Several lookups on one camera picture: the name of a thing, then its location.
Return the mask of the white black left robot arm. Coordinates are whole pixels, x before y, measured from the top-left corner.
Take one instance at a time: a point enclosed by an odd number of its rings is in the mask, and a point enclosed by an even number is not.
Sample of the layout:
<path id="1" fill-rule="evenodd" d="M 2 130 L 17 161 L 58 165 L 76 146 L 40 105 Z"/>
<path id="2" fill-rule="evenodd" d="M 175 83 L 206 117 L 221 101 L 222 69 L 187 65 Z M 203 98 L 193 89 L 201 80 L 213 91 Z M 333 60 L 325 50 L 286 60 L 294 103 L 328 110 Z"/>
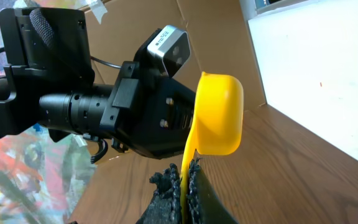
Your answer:
<path id="1" fill-rule="evenodd" d="M 153 159 L 184 151 L 195 93 L 174 76 L 191 55 L 186 31 L 157 29 L 106 85 L 94 81 L 83 11 L 5 8 L 0 30 L 0 139 L 35 124 L 55 142 L 78 134 L 99 147 L 92 163 L 110 148 Z"/>

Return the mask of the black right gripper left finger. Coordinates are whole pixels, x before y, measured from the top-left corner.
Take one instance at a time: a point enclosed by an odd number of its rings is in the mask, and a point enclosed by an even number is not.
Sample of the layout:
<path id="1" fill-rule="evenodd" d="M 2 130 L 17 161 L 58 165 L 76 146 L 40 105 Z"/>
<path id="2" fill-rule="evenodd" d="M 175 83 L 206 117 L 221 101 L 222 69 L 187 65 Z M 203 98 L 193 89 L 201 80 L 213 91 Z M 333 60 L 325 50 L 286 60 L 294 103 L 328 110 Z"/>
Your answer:
<path id="1" fill-rule="evenodd" d="M 136 224 L 181 223 L 181 179 L 178 167 L 171 163 L 163 173 L 156 172 L 149 182 L 157 187 L 148 207 Z"/>

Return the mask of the yellow measuring scoop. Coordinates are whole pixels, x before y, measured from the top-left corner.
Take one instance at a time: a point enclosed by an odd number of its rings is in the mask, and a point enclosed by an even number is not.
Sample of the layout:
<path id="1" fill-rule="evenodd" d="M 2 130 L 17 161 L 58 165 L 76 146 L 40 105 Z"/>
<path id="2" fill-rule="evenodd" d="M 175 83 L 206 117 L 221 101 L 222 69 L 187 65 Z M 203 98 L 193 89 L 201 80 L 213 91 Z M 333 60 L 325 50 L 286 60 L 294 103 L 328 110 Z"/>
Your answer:
<path id="1" fill-rule="evenodd" d="M 181 163 L 180 205 L 183 222 L 188 220 L 186 195 L 190 163 L 195 152 L 209 156 L 226 156 L 235 152 L 241 143 L 243 112 L 244 89 L 237 78 L 201 73 Z"/>

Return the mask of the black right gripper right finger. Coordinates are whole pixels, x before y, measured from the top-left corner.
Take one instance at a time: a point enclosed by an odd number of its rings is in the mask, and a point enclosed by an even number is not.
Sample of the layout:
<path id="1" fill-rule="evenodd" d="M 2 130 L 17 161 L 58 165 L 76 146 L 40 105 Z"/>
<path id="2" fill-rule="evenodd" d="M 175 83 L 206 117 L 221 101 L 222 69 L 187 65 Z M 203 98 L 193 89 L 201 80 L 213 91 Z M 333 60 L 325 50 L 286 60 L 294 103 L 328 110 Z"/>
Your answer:
<path id="1" fill-rule="evenodd" d="M 193 159 L 189 165 L 186 194 L 188 223 L 238 224 L 219 200 L 199 160 L 199 157 Z"/>

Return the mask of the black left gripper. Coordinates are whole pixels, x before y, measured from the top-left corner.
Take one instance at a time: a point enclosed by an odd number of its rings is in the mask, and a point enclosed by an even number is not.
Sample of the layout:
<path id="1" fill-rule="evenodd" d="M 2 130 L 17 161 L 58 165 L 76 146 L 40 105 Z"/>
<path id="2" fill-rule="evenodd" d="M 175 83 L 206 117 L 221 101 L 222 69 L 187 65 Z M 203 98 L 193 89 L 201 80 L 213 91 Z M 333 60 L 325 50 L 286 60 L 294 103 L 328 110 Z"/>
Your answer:
<path id="1" fill-rule="evenodd" d="M 185 149 L 194 103 L 185 85 L 125 61 L 99 128 L 142 156 L 172 157 Z"/>

